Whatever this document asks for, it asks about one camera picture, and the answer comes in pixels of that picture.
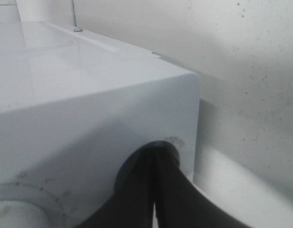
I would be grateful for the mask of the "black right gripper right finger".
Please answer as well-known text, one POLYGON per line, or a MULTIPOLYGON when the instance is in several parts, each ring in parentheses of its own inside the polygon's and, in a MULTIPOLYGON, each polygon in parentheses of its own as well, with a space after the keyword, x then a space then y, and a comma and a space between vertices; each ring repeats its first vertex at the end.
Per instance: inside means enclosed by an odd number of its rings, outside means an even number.
POLYGON ((176 148, 155 143, 156 216, 161 228, 246 228, 207 199, 179 169, 176 148))

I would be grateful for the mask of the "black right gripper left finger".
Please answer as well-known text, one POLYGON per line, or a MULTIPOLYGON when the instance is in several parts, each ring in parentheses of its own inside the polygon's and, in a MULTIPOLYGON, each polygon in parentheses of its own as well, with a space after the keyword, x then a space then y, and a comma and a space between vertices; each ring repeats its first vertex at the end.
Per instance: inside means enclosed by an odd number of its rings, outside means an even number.
POLYGON ((135 163, 111 198, 78 228, 151 228, 154 211, 153 143, 133 154, 135 163))

